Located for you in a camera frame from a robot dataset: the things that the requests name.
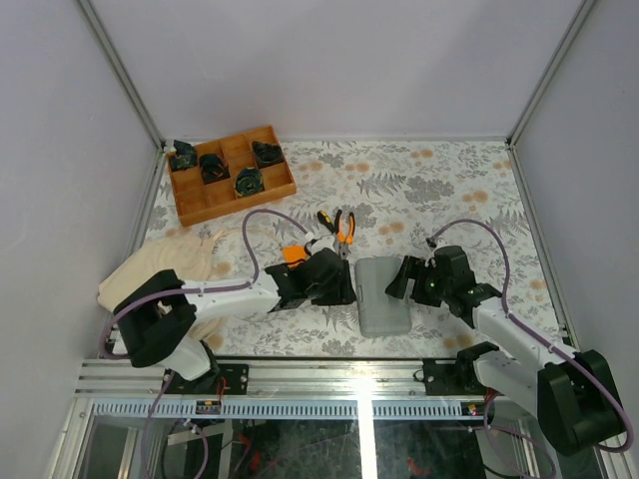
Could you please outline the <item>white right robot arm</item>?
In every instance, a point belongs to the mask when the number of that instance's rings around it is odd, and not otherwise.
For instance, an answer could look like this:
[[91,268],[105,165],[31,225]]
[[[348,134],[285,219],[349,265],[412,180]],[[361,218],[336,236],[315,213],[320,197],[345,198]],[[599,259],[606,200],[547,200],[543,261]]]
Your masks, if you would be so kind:
[[504,295],[476,280],[458,245],[437,248],[430,258],[407,255],[385,292],[449,312],[486,336],[458,353],[457,386],[483,387],[510,398],[538,422],[550,445],[571,456],[599,446],[630,426],[605,357],[554,343],[543,331],[512,319]]

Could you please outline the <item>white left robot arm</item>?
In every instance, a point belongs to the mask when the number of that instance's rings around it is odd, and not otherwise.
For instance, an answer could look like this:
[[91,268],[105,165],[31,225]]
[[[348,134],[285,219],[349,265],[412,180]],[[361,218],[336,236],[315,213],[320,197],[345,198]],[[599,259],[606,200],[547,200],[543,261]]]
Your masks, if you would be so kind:
[[192,327],[222,316],[291,310],[338,291],[344,261],[323,248],[298,264],[281,263],[255,278],[181,280],[172,269],[151,276],[115,309],[126,357],[135,368],[161,365],[197,393],[212,391],[219,370]]

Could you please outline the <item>orange black pliers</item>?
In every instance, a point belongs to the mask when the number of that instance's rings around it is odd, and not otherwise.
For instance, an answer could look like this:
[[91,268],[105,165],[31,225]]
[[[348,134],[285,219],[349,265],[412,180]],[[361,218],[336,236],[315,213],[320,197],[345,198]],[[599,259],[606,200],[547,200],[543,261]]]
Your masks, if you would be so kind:
[[341,259],[347,259],[349,256],[349,247],[353,243],[355,232],[354,213],[347,215],[346,223],[342,221],[342,210],[337,210],[333,220],[336,252]]

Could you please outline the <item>grey plastic tool case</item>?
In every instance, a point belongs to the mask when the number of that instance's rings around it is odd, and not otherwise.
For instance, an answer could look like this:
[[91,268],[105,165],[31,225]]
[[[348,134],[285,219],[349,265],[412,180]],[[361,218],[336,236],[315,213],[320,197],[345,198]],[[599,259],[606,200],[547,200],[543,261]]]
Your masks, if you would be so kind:
[[407,300],[385,292],[399,272],[400,264],[396,256],[361,258],[355,263],[358,320],[364,337],[405,335],[412,329]]

